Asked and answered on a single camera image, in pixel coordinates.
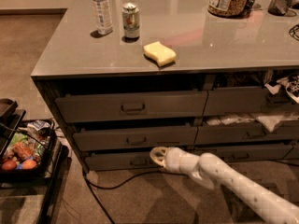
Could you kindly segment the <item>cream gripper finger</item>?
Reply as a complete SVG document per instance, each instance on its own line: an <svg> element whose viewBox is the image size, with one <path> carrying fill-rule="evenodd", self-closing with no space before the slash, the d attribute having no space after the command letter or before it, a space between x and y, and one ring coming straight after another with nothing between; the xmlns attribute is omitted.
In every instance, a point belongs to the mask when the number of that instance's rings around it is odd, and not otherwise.
<svg viewBox="0 0 299 224"><path fill-rule="evenodd" d="M167 147L154 147L149 156L151 160L161 167L165 167L165 158L167 153Z"/></svg>

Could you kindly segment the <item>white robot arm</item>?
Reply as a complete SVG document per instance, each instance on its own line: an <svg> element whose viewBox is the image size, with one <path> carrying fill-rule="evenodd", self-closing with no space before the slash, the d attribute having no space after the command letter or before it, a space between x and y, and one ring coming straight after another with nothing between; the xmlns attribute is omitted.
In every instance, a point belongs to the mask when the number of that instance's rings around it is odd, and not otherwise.
<svg viewBox="0 0 299 224"><path fill-rule="evenodd" d="M299 224L299 207L240 174L212 153L195 155L178 147L155 147L150 158L165 170L185 174L214 189L221 184L233 192L267 224Z"/></svg>

